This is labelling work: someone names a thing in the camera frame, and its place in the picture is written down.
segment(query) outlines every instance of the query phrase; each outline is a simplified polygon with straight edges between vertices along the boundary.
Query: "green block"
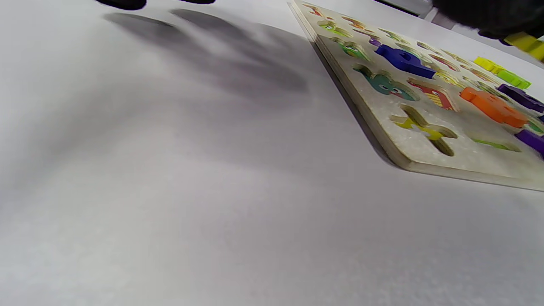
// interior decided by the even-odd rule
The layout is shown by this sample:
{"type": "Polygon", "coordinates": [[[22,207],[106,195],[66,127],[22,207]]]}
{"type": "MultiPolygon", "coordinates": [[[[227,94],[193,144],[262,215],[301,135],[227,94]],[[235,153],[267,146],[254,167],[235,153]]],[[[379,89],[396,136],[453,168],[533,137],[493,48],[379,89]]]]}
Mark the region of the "green block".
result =
{"type": "Polygon", "coordinates": [[[517,76],[516,74],[508,71],[503,70],[497,74],[497,76],[508,83],[510,83],[512,86],[515,86],[519,89],[527,89],[529,86],[531,86],[531,82],[527,81],[526,79],[517,76]]]}

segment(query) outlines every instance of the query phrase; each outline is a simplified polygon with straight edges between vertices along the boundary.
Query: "yellow puzzle piece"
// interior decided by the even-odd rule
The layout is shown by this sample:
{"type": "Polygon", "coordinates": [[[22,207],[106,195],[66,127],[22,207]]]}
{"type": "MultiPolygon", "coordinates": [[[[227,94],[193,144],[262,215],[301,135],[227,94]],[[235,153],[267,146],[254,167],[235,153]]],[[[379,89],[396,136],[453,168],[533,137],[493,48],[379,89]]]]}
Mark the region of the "yellow puzzle piece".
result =
{"type": "Polygon", "coordinates": [[[406,118],[406,121],[404,121],[403,123],[395,122],[395,124],[407,130],[412,130],[414,132],[421,133],[425,135],[425,137],[427,137],[429,140],[439,140],[440,138],[444,136],[440,132],[435,131],[431,128],[418,125],[410,118],[406,118]]]}
{"type": "Polygon", "coordinates": [[[505,69],[502,66],[497,65],[496,63],[488,60],[487,58],[483,58],[478,56],[474,63],[478,66],[484,68],[485,70],[491,72],[492,74],[496,75],[501,71],[504,71],[505,69]]]}
{"type": "Polygon", "coordinates": [[[538,40],[527,33],[512,34],[506,37],[504,41],[544,62],[544,41],[538,40]]]}

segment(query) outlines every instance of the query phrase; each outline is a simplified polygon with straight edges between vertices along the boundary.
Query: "puzzle board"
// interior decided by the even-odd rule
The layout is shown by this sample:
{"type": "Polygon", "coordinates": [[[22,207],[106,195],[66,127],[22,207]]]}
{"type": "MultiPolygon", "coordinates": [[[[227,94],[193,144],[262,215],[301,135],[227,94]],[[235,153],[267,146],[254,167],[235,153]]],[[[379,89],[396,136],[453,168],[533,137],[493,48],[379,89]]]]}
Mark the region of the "puzzle board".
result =
{"type": "Polygon", "coordinates": [[[544,191],[544,160],[514,136],[522,129],[544,135],[542,114],[497,91],[504,81],[451,52],[364,21],[299,0],[291,7],[395,164],[544,191]],[[436,73],[429,79],[401,71],[376,53],[379,45],[410,52],[436,73]],[[466,87],[502,97],[529,121],[496,122],[460,96],[466,87]]]}

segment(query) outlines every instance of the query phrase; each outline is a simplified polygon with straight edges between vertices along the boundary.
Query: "fingers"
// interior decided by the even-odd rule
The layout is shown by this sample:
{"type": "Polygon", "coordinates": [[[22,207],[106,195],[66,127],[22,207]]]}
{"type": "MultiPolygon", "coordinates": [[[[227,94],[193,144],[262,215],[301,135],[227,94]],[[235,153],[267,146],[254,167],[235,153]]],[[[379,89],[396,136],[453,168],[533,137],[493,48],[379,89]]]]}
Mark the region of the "fingers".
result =
{"type": "Polygon", "coordinates": [[[146,0],[97,0],[98,2],[115,7],[122,10],[139,10],[142,9],[146,0]]]}

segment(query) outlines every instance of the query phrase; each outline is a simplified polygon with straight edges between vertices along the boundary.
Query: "blue puzzle piece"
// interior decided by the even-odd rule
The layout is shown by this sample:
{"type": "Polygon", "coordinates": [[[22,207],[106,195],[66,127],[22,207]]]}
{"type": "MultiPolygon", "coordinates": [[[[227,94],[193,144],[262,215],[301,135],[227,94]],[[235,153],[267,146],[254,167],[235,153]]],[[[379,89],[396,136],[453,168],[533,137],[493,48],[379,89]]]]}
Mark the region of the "blue puzzle piece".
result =
{"type": "Polygon", "coordinates": [[[544,138],[539,137],[537,134],[531,133],[527,130],[522,130],[518,134],[515,134],[517,139],[523,141],[526,145],[535,149],[544,157],[544,138]]]}
{"type": "Polygon", "coordinates": [[[519,104],[529,109],[533,109],[539,113],[544,113],[544,104],[542,104],[542,102],[540,102],[539,100],[526,94],[525,91],[513,86],[508,86],[506,84],[502,84],[497,89],[501,93],[506,94],[514,101],[518,102],[519,104]]]}
{"type": "Polygon", "coordinates": [[[385,57],[397,69],[418,76],[432,78],[436,71],[421,64],[421,60],[410,52],[401,49],[393,49],[387,45],[381,45],[376,53],[385,57]]]}

